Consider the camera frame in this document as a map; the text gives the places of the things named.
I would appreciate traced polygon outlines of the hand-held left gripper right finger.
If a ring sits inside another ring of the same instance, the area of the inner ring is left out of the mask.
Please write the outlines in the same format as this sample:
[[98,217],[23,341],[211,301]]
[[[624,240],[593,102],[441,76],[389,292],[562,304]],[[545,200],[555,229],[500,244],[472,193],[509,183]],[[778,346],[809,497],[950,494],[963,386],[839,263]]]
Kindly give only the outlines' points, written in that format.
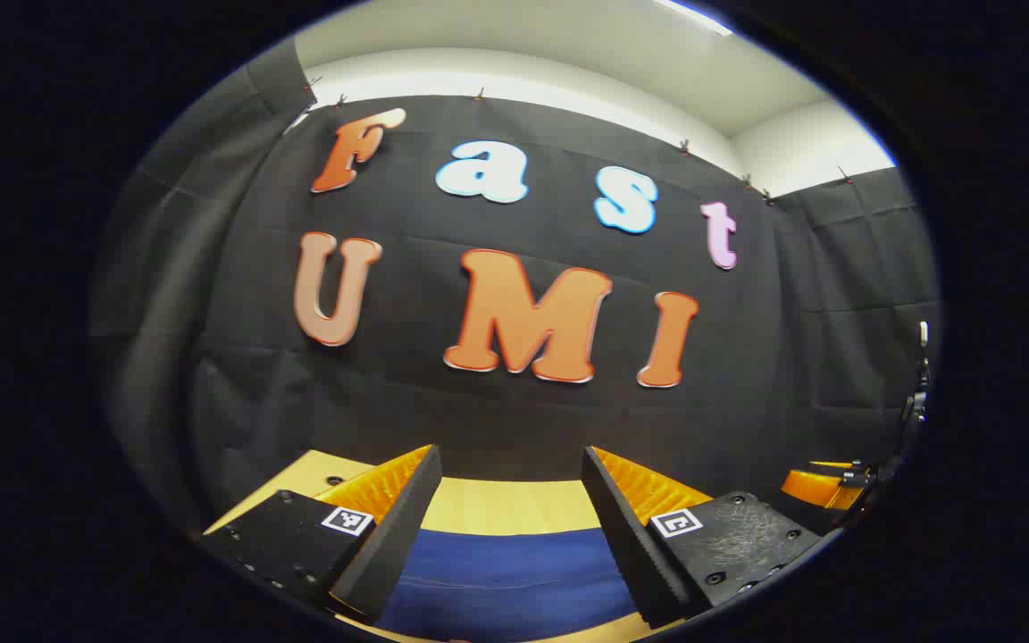
[[710,497],[599,446],[582,485],[618,573],[653,630],[747,601],[828,547],[828,538],[747,491]]

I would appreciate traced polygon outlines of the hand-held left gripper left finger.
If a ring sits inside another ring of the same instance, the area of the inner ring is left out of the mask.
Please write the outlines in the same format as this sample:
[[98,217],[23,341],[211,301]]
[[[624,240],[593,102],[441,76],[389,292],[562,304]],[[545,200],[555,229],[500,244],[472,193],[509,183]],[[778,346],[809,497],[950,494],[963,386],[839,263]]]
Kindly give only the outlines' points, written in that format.
[[203,545],[306,609],[371,626],[441,481],[439,446],[418,446],[327,491],[278,486]]

